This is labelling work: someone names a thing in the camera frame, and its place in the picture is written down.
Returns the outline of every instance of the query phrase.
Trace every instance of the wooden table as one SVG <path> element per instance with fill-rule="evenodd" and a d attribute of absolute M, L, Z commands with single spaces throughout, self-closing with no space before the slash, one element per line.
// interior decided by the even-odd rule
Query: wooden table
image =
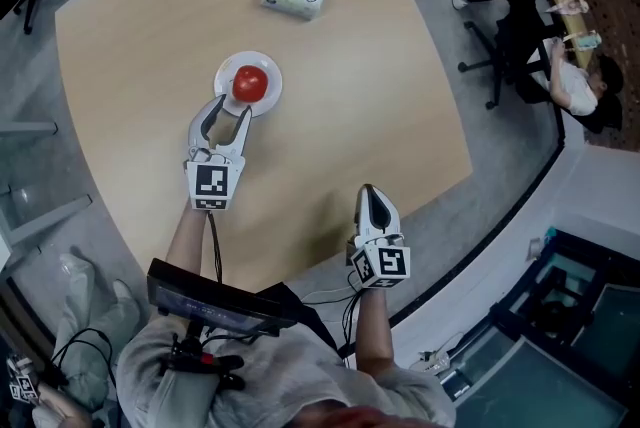
<path fill-rule="evenodd" d="M 565 0 L 553 0 L 553 1 L 554 3 L 558 4 Z M 587 32 L 587 25 L 584 22 L 584 18 L 582 17 L 582 14 L 576 14 L 575 16 L 561 15 L 561 17 L 562 17 L 562 22 L 567 28 L 567 32 L 569 33 L 569 35 L 574 33 Z M 571 45 L 573 49 L 575 49 L 574 54 L 576 55 L 576 61 L 578 62 L 578 65 L 580 65 L 580 67 L 582 67 L 583 69 L 586 69 L 589 65 L 589 61 L 591 60 L 591 55 L 593 54 L 593 51 L 592 50 L 578 51 L 578 43 L 576 39 L 571 39 Z"/>
<path fill-rule="evenodd" d="M 271 56 L 284 90 L 252 121 L 232 207 L 216 215 L 226 283 L 256 291 L 343 250 L 365 182 L 406 215 L 471 172 L 413 0 L 325 0 L 311 22 L 259 0 L 70 0 L 56 28 L 82 149 L 145 271 L 187 199 L 189 123 L 238 51 Z M 216 135 L 235 123 L 222 119 Z M 205 234 L 202 273 L 213 277 Z"/>

